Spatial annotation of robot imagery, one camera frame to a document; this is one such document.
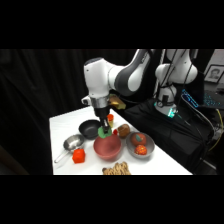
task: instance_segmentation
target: red container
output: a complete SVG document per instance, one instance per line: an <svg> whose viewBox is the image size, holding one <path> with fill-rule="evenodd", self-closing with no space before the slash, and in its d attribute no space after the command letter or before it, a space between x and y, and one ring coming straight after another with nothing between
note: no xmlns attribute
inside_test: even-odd
<svg viewBox="0 0 224 224"><path fill-rule="evenodd" d="M115 159L121 151L121 140L116 135L111 135L104 139L98 137L94 142L93 148L101 159Z"/></svg>

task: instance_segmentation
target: green object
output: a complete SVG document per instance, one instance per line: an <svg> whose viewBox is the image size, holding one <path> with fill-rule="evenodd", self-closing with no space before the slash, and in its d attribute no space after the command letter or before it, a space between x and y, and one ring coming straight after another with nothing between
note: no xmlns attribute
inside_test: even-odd
<svg viewBox="0 0 224 224"><path fill-rule="evenodd" d="M139 135L136 135L135 137L136 137L136 140L137 140L138 142L141 142L141 141L142 141L142 139L140 138Z"/></svg>
<svg viewBox="0 0 224 224"><path fill-rule="evenodd" d="M108 133L105 134L104 131L103 131L103 128L101 127L101 128L98 129L98 135L99 135L100 138L110 137L112 135L112 130L110 128Z"/></svg>

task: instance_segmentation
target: pan handle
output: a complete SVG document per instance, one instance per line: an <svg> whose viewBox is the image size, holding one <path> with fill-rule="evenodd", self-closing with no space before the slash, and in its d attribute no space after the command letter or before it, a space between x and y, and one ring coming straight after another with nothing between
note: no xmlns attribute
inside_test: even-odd
<svg viewBox="0 0 224 224"><path fill-rule="evenodd" d="M64 150L64 152L54 161L54 163L60 162L70 151Z"/></svg>

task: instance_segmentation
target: small red cube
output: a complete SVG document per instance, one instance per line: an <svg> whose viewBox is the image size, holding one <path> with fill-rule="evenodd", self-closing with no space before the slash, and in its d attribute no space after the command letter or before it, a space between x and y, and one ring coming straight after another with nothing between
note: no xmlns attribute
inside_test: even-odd
<svg viewBox="0 0 224 224"><path fill-rule="evenodd" d="M72 159L75 164L78 164L78 163L84 163L85 157L86 157L86 154L84 149L77 149L74 151Z"/></svg>

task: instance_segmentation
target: black bowl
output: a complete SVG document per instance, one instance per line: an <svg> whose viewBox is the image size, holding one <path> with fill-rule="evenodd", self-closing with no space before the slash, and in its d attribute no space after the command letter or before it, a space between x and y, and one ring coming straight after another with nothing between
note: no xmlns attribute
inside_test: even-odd
<svg viewBox="0 0 224 224"><path fill-rule="evenodd" d="M79 126L79 132L88 140L94 140L98 137L98 129L101 124L97 120L88 120Z"/></svg>

